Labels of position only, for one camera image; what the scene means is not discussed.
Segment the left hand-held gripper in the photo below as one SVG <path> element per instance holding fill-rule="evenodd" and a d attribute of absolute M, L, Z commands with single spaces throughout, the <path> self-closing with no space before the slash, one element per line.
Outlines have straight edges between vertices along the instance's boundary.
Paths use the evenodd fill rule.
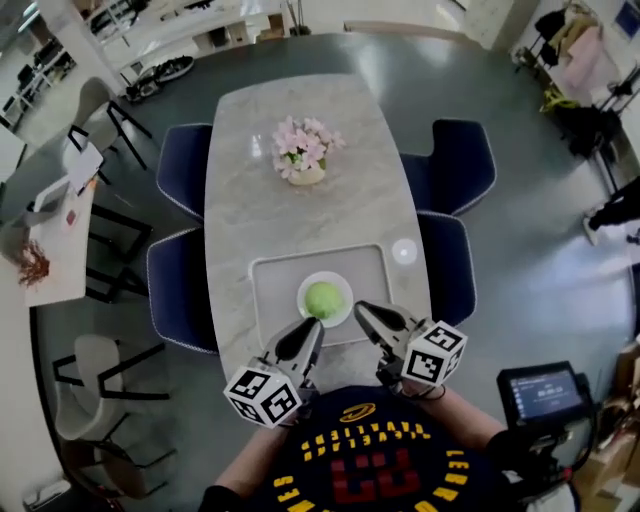
<path fill-rule="evenodd" d="M 324 337 L 324 325 L 314 317 L 288 327 L 261 356 L 238 368 L 223 390 L 225 398 L 242 419 L 256 425 L 273 429 L 293 422 L 319 396 L 311 371 Z"/>

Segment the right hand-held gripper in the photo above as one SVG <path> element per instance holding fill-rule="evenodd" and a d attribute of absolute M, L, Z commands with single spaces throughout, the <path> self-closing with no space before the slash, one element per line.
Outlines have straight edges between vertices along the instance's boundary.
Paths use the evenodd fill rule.
<path fill-rule="evenodd" d="M 435 388 L 458 368 L 468 336 L 444 321 L 416 322 L 404 308 L 360 300 L 354 317 L 367 338 L 380 345 L 383 356 L 376 376 L 391 388 L 402 380 Z"/>

